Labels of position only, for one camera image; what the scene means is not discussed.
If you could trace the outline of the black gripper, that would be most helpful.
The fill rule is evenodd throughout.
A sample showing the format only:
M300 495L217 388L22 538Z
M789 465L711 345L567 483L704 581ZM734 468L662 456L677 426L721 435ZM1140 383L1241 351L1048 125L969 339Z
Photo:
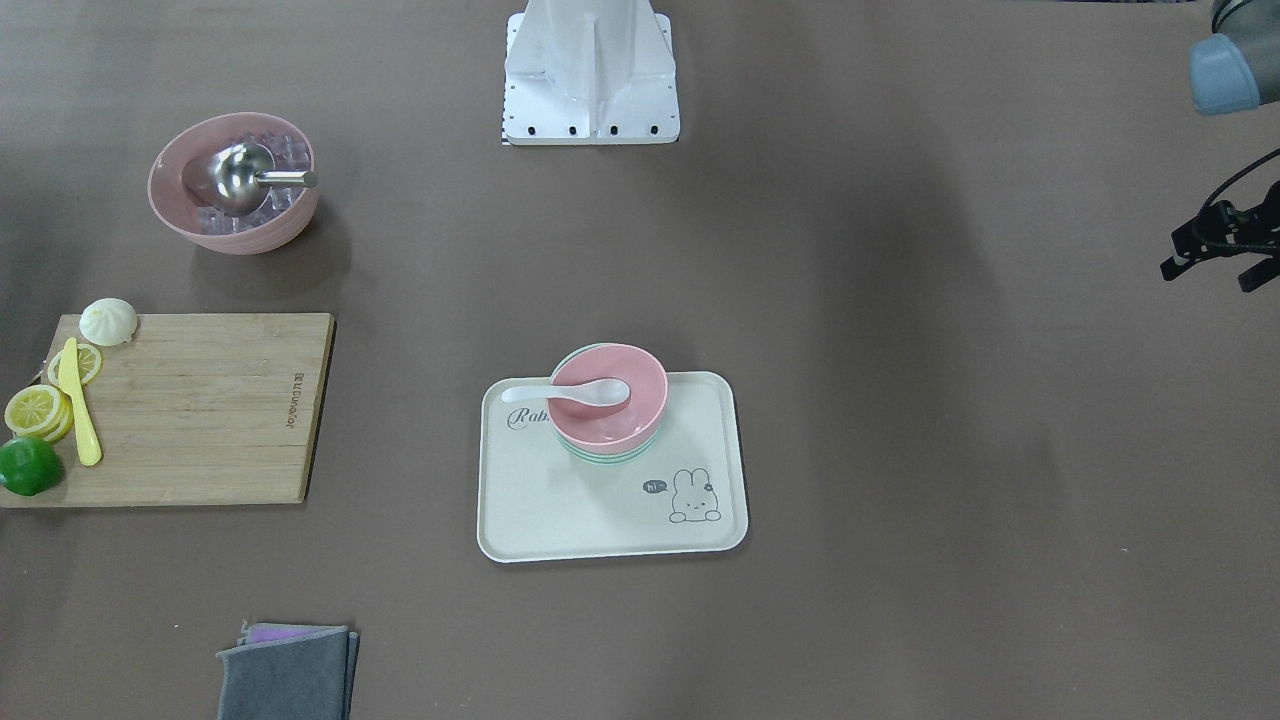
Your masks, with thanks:
M1277 201L1263 201L1244 210L1229 201L1217 201L1172 232L1172 255L1160 263L1161 275L1166 282L1175 281L1198 263L1197 258L1230 258L1245 252L1271 256L1238 277L1242 292L1254 292L1280 277L1277 223Z

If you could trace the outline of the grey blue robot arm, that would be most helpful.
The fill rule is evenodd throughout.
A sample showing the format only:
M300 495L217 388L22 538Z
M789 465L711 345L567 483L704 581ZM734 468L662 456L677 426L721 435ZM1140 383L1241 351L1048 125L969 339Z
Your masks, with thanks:
M1189 51L1188 79L1193 108L1202 117L1258 110L1279 99L1279 4L1215 1L1210 36ZM1256 255L1239 274L1240 291L1252 293L1279 277L1279 184L1271 183L1252 208L1238 208L1224 195L1239 181L1277 159L1272 150L1229 176L1196 213L1170 234L1172 251L1160 265L1175 281L1203 263Z

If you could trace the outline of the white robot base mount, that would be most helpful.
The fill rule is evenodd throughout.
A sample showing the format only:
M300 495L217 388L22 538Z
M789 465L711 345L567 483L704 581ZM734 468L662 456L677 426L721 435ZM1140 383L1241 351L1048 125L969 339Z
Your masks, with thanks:
M649 1L530 1L506 23L509 146L675 143L672 24Z

